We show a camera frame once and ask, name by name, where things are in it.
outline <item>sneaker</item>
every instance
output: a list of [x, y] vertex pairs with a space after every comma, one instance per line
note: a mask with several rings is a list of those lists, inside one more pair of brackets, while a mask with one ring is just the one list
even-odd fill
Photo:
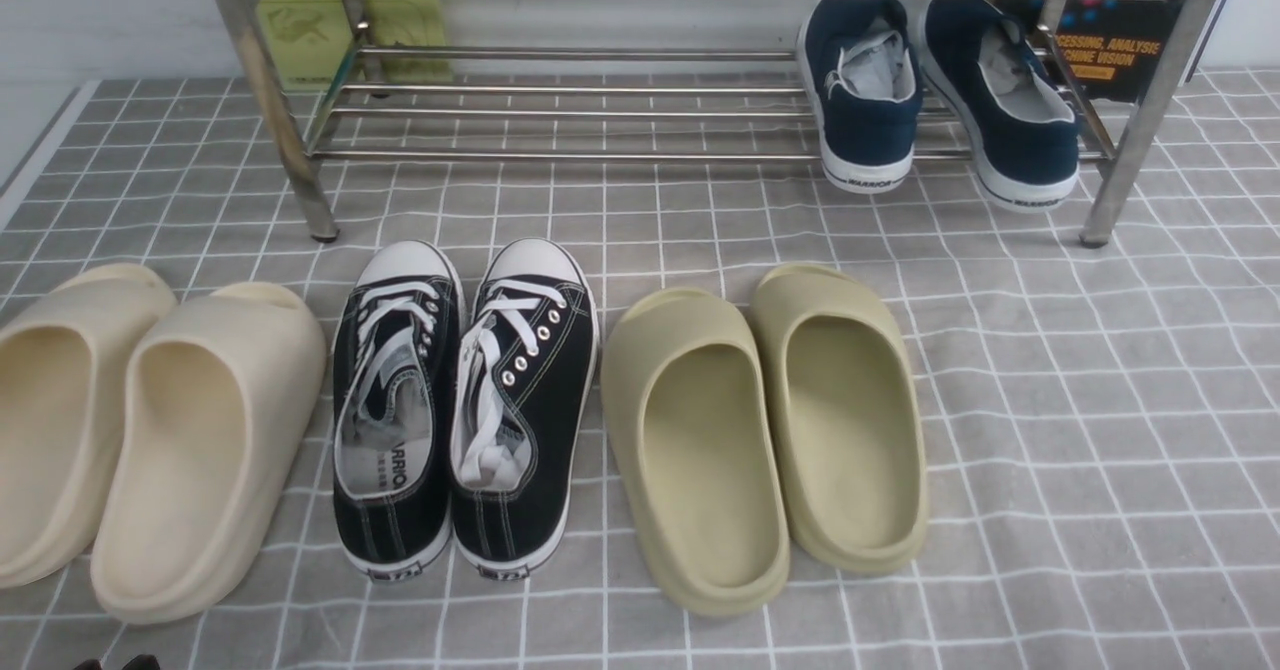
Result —
[[422, 573], [449, 542], [448, 436], [462, 315], [458, 273], [424, 242], [374, 256], [333, 348], [333, 507], [374, 580]]
[[1079, 129], [1020, 24], [986, 0], [929, 0], [913, 15], [924, 79], [969, 133], [987, 196], [1019, 213], [1061, 205], [1079, 174]]
[[534, 238], [499, 251], [462, 337], [449, 445], [453, 533], [486, 578], [529, 576], [564, 534], [598, 345], [595, 302], [568, 252]]
[[924, 92], [906, 31], [897, 0], [822, 0], [800, 28], [822, 169], [841, 190], [893, 190], [911, 169]]

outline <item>slide sandal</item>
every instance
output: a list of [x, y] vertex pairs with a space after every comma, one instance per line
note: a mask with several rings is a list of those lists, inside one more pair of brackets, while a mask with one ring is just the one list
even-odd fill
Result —
[[782, 265], [751, 300], [791, 535], [855, 573], [910, 562], [928, 523], [911, 364], [893, 315], [827, 268]]
[[49, 575], [92, 541], [120, 455], [124, 368], [175, 304], [151, 270], [104, 265], [0, 331], [0, 588]]
[[699, 615], [736, 615], [786, 584], [791, 546], [746, 319], [672, 288], [618, 320], [604, 424], [649, 573]]
[[227, 596], [261, 547], [325, 370], [301, 297], [238, 283], [188, 301], [129, 361], [124, 450], [90, 562], [125, 623]]

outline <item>yellow-green object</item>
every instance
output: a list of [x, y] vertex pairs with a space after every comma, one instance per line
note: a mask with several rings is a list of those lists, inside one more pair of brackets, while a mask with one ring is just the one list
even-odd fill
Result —
[[645, 297], [604, 347], [600, 391], [654, 583], [699, 615], [777, 596], [791, 550], [742, 314], [700, 290]]
[[[440, 0], [369, 0], [366, 8], [375, 45], [447, 45]], [[453, 79], [448, 60], [385, 59], [383, 70], [392, 82]]]
[[257, 19], [285, 90], [329, 88], [351, 47], [342, 0], [261, 0]]
[[[375, 45], [444, 45], [439, 0], [369, 0]], [[285, 90], [324, 91], [351, 46], [342, 0], [262, 0], [257, 17]], [[448, 60], [384, 60], [392, 82], [448, 82]]]
[[791, 537], [855, 573], [891, 573], [928, 523], [911, 364], [884, 302], [846, 275], [782, 265], [751, 298]]

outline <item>white wall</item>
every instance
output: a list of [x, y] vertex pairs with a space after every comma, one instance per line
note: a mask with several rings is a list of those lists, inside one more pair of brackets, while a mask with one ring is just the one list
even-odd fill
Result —
[[[790, 47], [810, 3], [447, 0], [445, 12], [458, 44]], [[1277, 15], [1280, 0], [1231, 0], [1206, 64], [1280, 64], [1280, 42], [1257, 33]], [[212, 0], [0, 0], [0, 82], [238, 72]]]

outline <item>gray grid mat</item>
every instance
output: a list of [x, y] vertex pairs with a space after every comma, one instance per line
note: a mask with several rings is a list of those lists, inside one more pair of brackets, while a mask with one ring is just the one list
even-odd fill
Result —
[[[689, 616], [644, 569], [593, 393], [568, 533], [530, 583], [481, 580], [451, 555], [424, 578], [371, 587], [332, 519], [326, 391], [266, 546], [225, 602], [124, 628], [95, 603], [79, 557], [0, 592], [0, 665], [105, 657], [114, 670], [152, 652], [166, 670], [1275, 669], [1277, 100], [1280, 70], [1185, 88], [1102, 251], [1074, 242], [1085, 192], [1051, 215], [1006, 214], [961, 164], [923, 165], [874, 200], [812, 168], [333, 164], [343, 236], [320, 249], [241, 82], [104, 83], [0, 233], [0, 320], [87, 266], [133, 260], [179, 296], [288, 284], [332, 333], [361, 266], [402, 238], [435, 241], [474, 290], [495, 249], [550, 236], [591, 275], [609, 322], [664, 284], [744, 302], [778, 261], [838, 264], [906, 334], [933, 520], [900, 574], [855, 578], [796, 548], [791, 584], [765, 610]], [[609, 149], [812, 142], [795, 128], [618, 126]], [[554, 141], [535, 140], [548, 131]], [[603, 131], [463, 122], [443, 142], [588, 149]], [[425, 142], [440, 128], [346, 132]], [[955, 128], [934, 133], [955, 141]]]

